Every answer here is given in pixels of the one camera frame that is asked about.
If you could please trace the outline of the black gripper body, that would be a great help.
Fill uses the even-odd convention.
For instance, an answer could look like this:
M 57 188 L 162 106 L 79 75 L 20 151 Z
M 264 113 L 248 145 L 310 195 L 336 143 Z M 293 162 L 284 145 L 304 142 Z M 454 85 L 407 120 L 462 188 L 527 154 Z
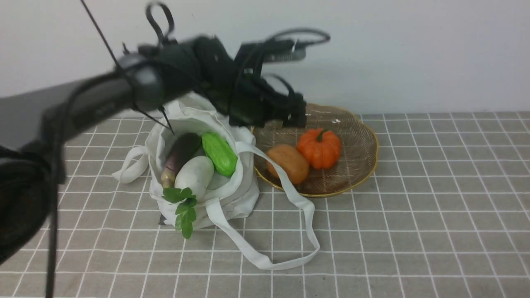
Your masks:
M 231 126 L 264 127 L 279 120 L 283 127 L 304 128 L 307 103 L 303 94 L 277 74 L 263 74 L 263 64 L 299 62 L 306 57 L 306 47 L 293 39 L 246 42 L 237 51 L 238 66 L 228 99 Z

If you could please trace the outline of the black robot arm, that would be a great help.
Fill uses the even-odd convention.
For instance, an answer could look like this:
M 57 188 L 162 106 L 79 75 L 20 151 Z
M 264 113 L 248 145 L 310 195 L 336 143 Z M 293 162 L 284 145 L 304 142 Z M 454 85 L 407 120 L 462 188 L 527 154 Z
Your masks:
M 125 53 L 110 73 L 36 92 L 34 101 L 2 100 L 1 262 L 55 213 L 58 186 L 66 177 L 65 143 L 124 110 L 160 110 L 193 91 L 232 126 L 263 127 L 272 120 L 305 126 L 301 93 L 275 91 L 260 72 L 264 63 L 304 59 L 309 45 L 273 38 L 244 43 L 231 58 L 213 36 L 164 39 Z

